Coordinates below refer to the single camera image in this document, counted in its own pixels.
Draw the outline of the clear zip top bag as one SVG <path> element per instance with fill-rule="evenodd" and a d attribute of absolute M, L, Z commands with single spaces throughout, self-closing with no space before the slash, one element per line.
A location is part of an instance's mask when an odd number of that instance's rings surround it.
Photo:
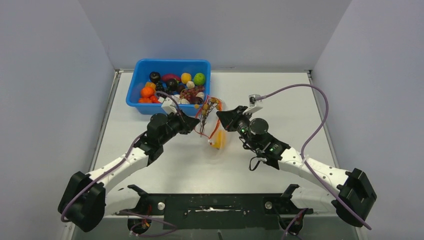
<path fill-rule="evenodd" d="M 222 126 L 217 113 L 227 111 L 228 107 L 222 99 L 207 95 L 202 104 L 195 105 L 195 109 L 197 110 L 195 118 L 200 120 L 195 132 L 205 143 L 201 152 L 208 162 L 214 164 L 221 162 L 228 145 L 229 134 Z"/>

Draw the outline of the yellow bumpy pepper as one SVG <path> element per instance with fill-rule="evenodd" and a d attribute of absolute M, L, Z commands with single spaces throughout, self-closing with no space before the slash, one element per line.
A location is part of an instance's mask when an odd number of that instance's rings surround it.
<path fill-rule="evenodd" d="M 225 130 L 217 130 L 210 140 L 210 146 L 215 149 L 223 149 L 227 142 L 227 132 Z"/>

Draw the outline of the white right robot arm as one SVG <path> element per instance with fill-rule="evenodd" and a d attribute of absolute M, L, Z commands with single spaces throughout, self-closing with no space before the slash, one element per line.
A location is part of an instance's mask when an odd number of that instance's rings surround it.
<path fill-rule="evenodd" d="M 302 156 L 289 144 L 269 133 L 268 122 L 252 119 L 245 114 L 246 106 L 216 113 L 227 132 L 237 132 L 243 148 L 255 153 L 256 158 L 276 170 L 297 175 L 327 190 L 334 197 L 331 204 L 336 214 L 355 227 L 371 226 L 366 219 L 377 200 L 377 194 L 367 174 L 336 168 L 313 158 Z"/>

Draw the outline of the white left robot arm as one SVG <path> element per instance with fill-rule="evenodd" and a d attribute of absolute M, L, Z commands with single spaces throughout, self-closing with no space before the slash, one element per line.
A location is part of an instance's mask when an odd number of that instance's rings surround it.
<path fill-rule="evenodd" d="M 135 193 L 123 196 L 115 186 L 148 167 L 164 152 L 165 143 L 178 134 L 191 133 L 199 123 L 198 118 L 183 112 L 152 115 L 146 131 L 136 137 L 125 154 L 96 170 L 71 176 L 58 205 L 60 220 L 89 232 L 103 217 L 135 208 L 142 195 L 140 188 L 129 185 Z"/>

